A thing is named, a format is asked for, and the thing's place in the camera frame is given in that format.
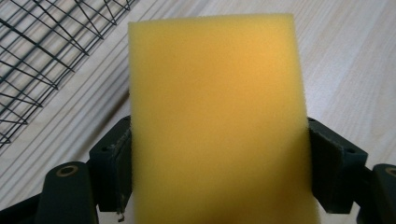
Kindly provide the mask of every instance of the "wire grid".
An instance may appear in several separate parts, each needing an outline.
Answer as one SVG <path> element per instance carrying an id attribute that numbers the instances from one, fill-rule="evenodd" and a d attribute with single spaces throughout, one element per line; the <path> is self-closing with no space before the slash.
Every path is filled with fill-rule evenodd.
<path id="1" fill-rule="evenodd" d="M 133 1 L 0 3 L 0 148 L 59 90 Z"/>

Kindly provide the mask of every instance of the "light wood grain table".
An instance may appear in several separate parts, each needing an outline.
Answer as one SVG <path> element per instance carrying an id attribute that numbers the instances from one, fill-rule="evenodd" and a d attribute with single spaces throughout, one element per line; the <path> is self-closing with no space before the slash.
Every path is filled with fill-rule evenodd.
<path id="1" fill-rule="evenodd" d="M 396 164 L 396 1 L 140 0 L 0 157 L 0 209 L 40 192 L 57 164 L 86 161 L 129 114 L 128 21 L 285 12 L 295 19 L 308 116 L 366 150 L 369 168 Z M 357 209 L 321 211 L 322 223 L 356 223 Z"/>

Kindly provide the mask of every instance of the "yellow sponge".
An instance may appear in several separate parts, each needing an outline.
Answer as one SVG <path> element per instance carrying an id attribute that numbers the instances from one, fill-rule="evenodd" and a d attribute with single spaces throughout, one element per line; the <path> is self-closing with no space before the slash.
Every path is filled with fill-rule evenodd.
<path id="1" fill-rule="evenodd" d="M 135 223 L 318 223 L 292 16 L 129 32 Z"/>

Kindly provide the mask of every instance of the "yellow foam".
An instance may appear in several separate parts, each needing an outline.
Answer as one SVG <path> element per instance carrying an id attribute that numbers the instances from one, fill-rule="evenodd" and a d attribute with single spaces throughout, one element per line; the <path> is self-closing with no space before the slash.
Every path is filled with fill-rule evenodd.
<path id="1" fill-rule="evenodd" d="M 135 223 L 318 223 L 292 16 L 129 33 Z"/>

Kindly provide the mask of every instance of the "screw hole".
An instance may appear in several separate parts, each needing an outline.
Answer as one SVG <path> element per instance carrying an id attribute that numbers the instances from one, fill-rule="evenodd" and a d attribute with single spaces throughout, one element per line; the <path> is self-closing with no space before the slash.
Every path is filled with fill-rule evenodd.
<path id="1" fill-rule="evenodd" d="M 65 166 L 65 167 L 62 167 L 61 169 L 59 169 L 56 172 L 56 175 L 60 176 L 60 177 L 70 176 L 70 175 L 75 174 L 77 170 L 78 170 L 77 166 L 69 165 L 69 166 Z"/>
<path id="2" fill-rule="evenodd" d="M 355 149 L 353 149 L 353 148 L 347 148 L 347 149 L 346 149 L 346 152 L 347 152 L 347 153 L 351 153 L 351 154 L 356 153 Z"/>
<path id="3" fill-rule="evenodd" d="M 388 174 L 393 175 L 393 176 L 396 177 L 396 168 L 388 167 L 387 169 L 385 169 L 385 171 L 386 171 Z"/>

